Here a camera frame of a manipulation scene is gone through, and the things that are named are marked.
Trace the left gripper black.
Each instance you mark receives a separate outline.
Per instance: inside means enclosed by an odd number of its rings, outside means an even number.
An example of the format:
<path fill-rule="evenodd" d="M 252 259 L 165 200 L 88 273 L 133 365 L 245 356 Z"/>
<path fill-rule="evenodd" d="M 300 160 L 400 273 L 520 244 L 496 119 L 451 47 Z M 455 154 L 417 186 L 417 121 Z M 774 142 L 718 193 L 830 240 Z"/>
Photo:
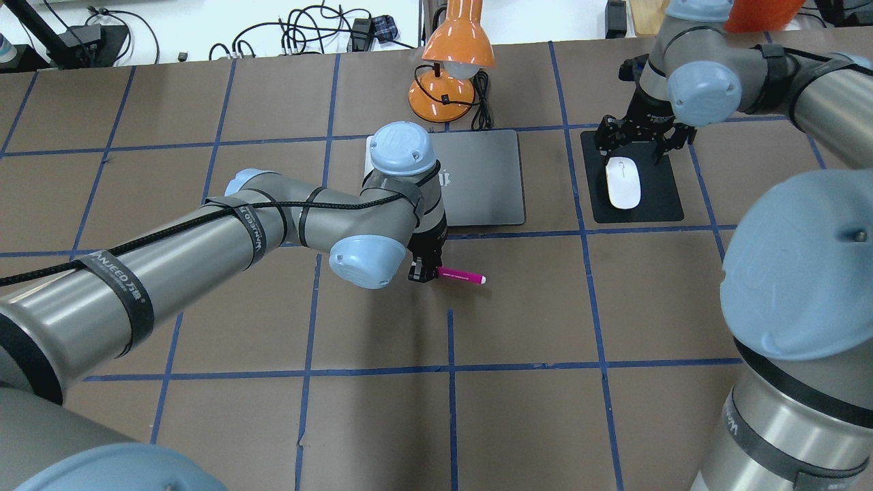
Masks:
<path fill-rule="evenodd" d="M 446 228 L 413 233 L 411 252 L 415 264 L 409 267 L 409 282 L 427 283 L 437 278 L 437 269 L 443 265 L 442 248 L 447 236 Z"/>

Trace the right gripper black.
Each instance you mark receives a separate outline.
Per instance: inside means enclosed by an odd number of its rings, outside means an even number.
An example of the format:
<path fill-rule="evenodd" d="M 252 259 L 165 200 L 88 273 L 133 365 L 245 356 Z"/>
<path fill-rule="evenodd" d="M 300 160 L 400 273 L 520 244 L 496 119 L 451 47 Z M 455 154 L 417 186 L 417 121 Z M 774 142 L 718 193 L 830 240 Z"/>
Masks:
<path fill-rule="evenodd" d="M 642 88 L 636 88 L 627 114 L 621 120 L 603 116 L 593 135 L 593 142 L 601 156 L 609 158 L 615 149 L 633 142 L 655 142 L 654 165 L 673 150 L 694 143 L 698 128 L 677 122 L 668 100 L 655 98 Z"/>

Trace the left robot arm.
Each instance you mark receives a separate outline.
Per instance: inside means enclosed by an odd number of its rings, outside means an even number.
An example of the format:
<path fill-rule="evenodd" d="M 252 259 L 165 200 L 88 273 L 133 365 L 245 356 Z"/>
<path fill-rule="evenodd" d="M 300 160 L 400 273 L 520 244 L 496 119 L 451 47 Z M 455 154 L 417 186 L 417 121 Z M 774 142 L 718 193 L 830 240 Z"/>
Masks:
<path fill-rule="evenodd" d="M 243 170 L 224 196 L 162 230 L 56 267 L 2 279 L 3 490 L 222 490 L 178 451 L 134 441 L 66 410 L 68 389 L 282 243 L 328 255 L 347 282 L 380 289 L 407 254 L 436 274 L 446 217 L 439 159 L 420 125 L 368 141 L 359 195 Z"/>

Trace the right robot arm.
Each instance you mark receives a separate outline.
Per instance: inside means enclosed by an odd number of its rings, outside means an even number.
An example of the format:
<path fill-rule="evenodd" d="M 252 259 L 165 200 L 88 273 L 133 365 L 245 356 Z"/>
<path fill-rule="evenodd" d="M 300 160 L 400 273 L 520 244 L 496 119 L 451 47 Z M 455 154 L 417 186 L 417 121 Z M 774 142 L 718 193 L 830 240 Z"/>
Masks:
<path fill-rule="evenodd" d="M 592 133 L 608 202 L 641 202 L 641 156 L 735 112 L 783 114 L 845 162 L 764 193 L 724 255 L 720 301 L 745 371 L 693 490 L 851 490 L 871 469 L 871 63 L 724 39 L 732 1 L 671 1 L 649 54 L 627 60 L 627 114 Z"/>

